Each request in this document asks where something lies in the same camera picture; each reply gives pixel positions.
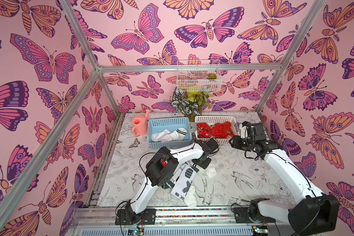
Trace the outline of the white ankle sock black stripes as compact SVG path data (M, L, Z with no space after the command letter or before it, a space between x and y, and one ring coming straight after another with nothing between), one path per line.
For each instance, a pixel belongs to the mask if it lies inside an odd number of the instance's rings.
M205 169L205 174L209 179L215 177L217 175L215 165L214 164L209 164L209 166Z

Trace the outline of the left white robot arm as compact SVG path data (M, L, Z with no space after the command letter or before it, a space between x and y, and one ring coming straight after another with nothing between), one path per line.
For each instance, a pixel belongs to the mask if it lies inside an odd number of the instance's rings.
M125 210L128 216L141 215L155 191L166 184L181 165L193 161L205 170L211 162L210 157L214 156L218 150L219 143L211 138L207 141L196 140L188 146L177 149L162 147L154 152L154 156L146 165L142 187L126 204Z

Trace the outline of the plain white sock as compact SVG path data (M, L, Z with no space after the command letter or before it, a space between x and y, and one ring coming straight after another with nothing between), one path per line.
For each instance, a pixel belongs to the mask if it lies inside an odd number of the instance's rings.
M151 140L153 142L171 142L174 141L173 135L171 135L173 132L165 129L159 133L155 133L151 135Z

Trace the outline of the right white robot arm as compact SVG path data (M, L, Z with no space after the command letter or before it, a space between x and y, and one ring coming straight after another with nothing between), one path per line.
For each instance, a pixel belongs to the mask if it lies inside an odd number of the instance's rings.
M248 214L252 221L273 218L289 224L297 236L316 235L335 229L339 201L315 186L276 140L267 139L262 123L243 122L239 135L230 139L229 143L235 149L253 152L264 160L285 183L296 203L278 204L265 198L251 200Z

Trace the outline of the light blue plastic basket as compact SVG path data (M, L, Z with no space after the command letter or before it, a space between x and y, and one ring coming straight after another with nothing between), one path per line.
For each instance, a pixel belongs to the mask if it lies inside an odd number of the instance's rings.
M148 144L152 149L187 146L192 140L189 128L190 122L187 117L149 120Z

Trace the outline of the white plastic basket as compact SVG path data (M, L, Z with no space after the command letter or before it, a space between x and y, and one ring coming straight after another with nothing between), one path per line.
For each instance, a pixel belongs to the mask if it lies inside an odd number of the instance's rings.
M229 145L229 140L239 134L235 117L196 116L195 123L195 135L203 141L214 138L220 145Z

